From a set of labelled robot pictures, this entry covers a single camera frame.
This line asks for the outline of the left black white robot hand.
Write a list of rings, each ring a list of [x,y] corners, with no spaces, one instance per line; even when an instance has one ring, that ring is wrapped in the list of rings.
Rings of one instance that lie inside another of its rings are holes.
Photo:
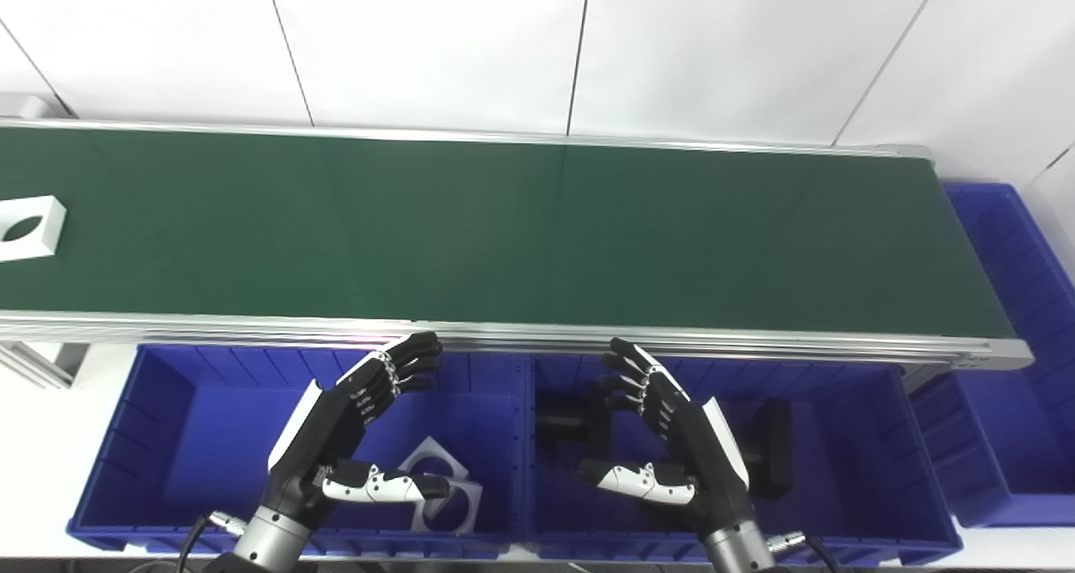
[[[442,476],[353,460],[366,428],[400,396],[433,388],[442,352],[438,333],[417,332],[370,350],[332,386],[313,381],[271,452],[258,512],[316,530],[338,502],[446,499],[452,485]]]

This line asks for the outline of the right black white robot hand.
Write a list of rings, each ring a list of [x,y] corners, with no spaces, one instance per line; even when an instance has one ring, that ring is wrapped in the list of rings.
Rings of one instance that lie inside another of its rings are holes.
[[[668,507],[684,507],[696,535],[744,531],[755,522],[749,474],[718,401],[691,400],[665,366],[648,350],[614,336],[598,379],[610,411],[634,413],[660,438],[669,462],[615,463],[584,458],[576,476],[585,484]]]

